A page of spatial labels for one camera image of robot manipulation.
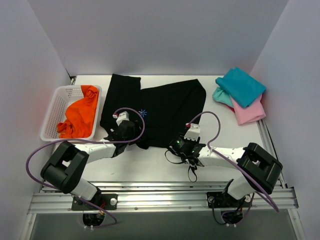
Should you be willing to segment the black t shirt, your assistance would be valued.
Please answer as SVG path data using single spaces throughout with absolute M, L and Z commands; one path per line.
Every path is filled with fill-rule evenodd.
M 174 137 L 185 132 L 186 123 L 203 111 L 205 101 L 206 90 L 198 79 L 142 89 L 140 77 L 113 74 L 100 126 L 111 133 L 117 127 L 113 113 L 127 107 L 137 111 L 128 112 L 130 121 L 145 124 L 137 146 L 167 148 Z

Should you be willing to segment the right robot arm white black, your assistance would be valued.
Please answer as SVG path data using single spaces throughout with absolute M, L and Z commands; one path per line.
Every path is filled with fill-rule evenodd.
M 230 207 L 254 192 L 270 195 L 283 169 L 277 159 L 253 142 L 239 148 L 210 148 L 198 140 L 178 137 L 170 142 L 168 150 L 193 171 L 208 166 L 240 171 L 242 176 L 231 180 L 222 193 L 223 203 Z

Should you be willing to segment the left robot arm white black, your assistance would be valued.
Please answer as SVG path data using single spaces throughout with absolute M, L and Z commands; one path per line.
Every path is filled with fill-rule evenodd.
M 127 147 L 126 141 L 138 137 L 142 129 L 137 121 L 123 120 L 104 140 L 106 143 L 72 144 L 63 141 L 41 170 L 40 176 L 64 194 L 83 198 L 90 210 L 100 206 L 99 189 L 82 178 L 87 163 L 115 158 Z

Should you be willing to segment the orange t shirt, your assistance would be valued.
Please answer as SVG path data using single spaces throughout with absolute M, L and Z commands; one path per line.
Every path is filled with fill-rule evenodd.
M 57 124 L 60 139 L 88 138 L 93 131 L 99 100 L 99 90 L 93 85 L 82 85 L 83 98 L 65 111 L 66 120 Z

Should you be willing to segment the mint green folded t shirt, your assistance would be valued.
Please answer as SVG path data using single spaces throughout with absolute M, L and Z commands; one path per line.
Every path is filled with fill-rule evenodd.
M 212 98 L 214 101 L 216 101 L 218 103 L 222 103 L 222 104 L 227 105 L 230 108 L 234 108 L 233 103 L 230 98 L 230 95 L 219 86 L 213 92 Z

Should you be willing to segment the white plastic basket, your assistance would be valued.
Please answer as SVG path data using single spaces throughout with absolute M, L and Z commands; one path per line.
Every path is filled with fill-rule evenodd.
M 83 97 L 81 85 L 60 86 L 54 91 L 40 132 L 42 141 L 52 142 L 59 139 L 57 125 L 67 119 L 67 108 Z

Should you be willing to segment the pink folded t shirt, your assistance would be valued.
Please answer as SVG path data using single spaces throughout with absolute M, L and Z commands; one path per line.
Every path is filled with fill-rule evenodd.
M 233 105 L 236 121 L 239 126 L 257 122 L 266 117 L 265 110 L 261 103 L 262 94 L 253 101 L 253 103 L 245 108 L 242 108 L 232 97 L 231 102 Z

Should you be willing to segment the teal folded t shirt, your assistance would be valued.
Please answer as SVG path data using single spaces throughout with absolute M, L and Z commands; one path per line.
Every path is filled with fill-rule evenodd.
M 249 107 L 267 89 L 262 83 L 238 67 L 230 69 L 215 82 L 242 108 Z

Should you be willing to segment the aluminium rail frame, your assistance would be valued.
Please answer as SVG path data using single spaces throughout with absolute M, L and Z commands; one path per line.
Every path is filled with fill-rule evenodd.
M 240 146 L 249 142 L 258 142 L 263 148 L 276 158 L 276 152 L 263 120 L 256 126 L 245 127 L 241 133 L 249 131 L 245 139 L 236 139 L 237 130 L 230 130 L 233 134 L 231 146 Z M 169 212 L 186 212 L 209 210 L 205 195 L 207 192 L 220 192 L 231 180 L 238 180 L 243 174 L 230 163 L 221 158 L 222 165 L 198 167 L 197 182 L 187 180 L 187 164 L 174 165 L 165 160 L 165 150 L 149 148 L 144 151 L 137 147 L 129 147 L 127 152 L 116 158 L 89 158 L 82 178 L 99 187 L 104 194 L 118 194 L 117 212 L 146 212 L 155 213 L 160 210 Z M 44 186 L 41 180 L 40 193 L 35 193 L 31 199 L 27 218 L 24 223 L 21 239 L 31 239 L 31 232 L 35 226 L 36 215 L 72 213 L 70 194 L 60 193 L 51 187 Z M 294 187 L 288 187 L 283 174 L 275 184 L 275 190 L 270 198 L 279 209 L 288 212 L 289 222 L 293 227 L 297 240 L 306 240 L 302 221 L 299 216 L 298 200 Z

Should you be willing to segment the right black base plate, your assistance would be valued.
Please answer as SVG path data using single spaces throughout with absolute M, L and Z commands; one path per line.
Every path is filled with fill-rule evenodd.
M 212 191 L 206 193 L 207 204 L 209 208 L 247 208 L 251 197 L 246 195 L 240 199 L 235 199 L 231 195 L 222 191 Z

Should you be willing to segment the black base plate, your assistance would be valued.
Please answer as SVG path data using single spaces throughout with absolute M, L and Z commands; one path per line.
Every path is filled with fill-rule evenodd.
M 116 210 L 118 204 L 118 195 L 114 193 L 97 193 L 91 200 L 89 200 L 89 202 L 100 208 L 103 208 L 104 210 Z M 93 211 L 98 209 L 88 203 L 83 202 L 79 197 L 74 196 L 72 200 L 71 210 Z
M 240 199 L 235 199 L 231 195 L 222 191 L 212 191 L 206 193 L 207 204 L 209 208 L 247 208 L 251 197 L 246 195 Z

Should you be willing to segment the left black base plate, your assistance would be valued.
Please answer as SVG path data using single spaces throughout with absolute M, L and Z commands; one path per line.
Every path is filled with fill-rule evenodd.
M 100 208 L 103 208 L 104 210 L 116 210 L 118 204 L 118 195 L 114 193 L 97 193 L 91 200 L 89 200 L 89 202 Z M 98 209 L 88 203 L 83 202 L 79 197 L 74 196 L 72 200 L 71 210 L 93 211 Z

